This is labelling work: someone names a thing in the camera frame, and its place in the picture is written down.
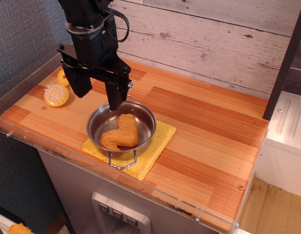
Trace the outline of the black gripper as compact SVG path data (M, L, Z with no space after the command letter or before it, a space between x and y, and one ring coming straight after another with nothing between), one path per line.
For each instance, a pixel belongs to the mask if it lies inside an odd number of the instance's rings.
M131 88L131 68L117 54L119 47L115 19L68 19L65 22L72 44L61 44L65 76L79 98L91 89L91 78L104 82L109 108L115 111L126 101Z

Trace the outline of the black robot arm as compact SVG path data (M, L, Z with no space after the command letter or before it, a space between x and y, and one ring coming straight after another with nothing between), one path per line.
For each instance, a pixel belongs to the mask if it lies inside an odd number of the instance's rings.
M117 55L119 43L115 17L128 23L121 12L109 8L109 0L61 0L65 27L72 44L61 44L57 51L62 56L66 78L79 97L91 89L91 79L104 82L110 110L114 111L126 101L132 87L131 68Z

